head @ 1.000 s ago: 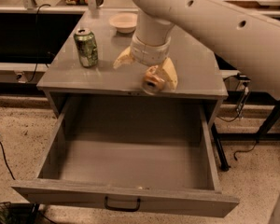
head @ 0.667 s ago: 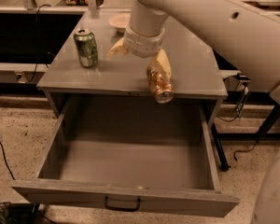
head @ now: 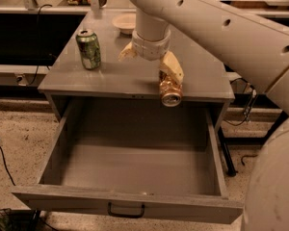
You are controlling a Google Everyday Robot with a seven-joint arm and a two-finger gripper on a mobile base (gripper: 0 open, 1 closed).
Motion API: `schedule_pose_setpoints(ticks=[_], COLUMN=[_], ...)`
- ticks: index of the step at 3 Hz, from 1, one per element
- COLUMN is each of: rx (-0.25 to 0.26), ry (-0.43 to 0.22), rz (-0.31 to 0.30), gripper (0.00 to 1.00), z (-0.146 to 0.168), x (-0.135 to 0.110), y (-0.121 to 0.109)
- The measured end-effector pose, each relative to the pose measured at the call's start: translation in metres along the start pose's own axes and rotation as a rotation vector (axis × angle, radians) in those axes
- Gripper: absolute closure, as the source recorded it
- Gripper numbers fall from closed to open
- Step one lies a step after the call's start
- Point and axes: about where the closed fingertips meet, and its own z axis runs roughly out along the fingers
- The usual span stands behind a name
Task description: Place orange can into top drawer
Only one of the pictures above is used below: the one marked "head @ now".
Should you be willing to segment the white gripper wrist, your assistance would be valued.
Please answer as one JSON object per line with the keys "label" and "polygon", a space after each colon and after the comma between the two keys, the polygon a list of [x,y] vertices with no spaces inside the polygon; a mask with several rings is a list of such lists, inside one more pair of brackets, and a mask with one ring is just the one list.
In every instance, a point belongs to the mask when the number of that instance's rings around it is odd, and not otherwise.
{"label": "white gripper wrist", "polygon": [[140,56],[149,61],[160,60],[159,69],[168,74],[176,84],[181,85],[184,72],[174,54],[169,51],[171,45],[171,31],[158,41],[149,41],[141,38],[136,31],[132,33],[132,42],[129,42],[118,55],[120,62],[127,58]]}

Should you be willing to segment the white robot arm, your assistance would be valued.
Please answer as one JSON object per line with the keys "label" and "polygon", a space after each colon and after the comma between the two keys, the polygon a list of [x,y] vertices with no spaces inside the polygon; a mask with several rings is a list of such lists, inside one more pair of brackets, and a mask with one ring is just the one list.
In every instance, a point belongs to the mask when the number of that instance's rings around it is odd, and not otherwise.
{"label": "white robot arm", "polygon": [[262,147],[245,200],[242,231],[289,231],[289,28],[217,0],[130,0],[132,48],[158,60],[174,26],[266,94],[287,115]]}

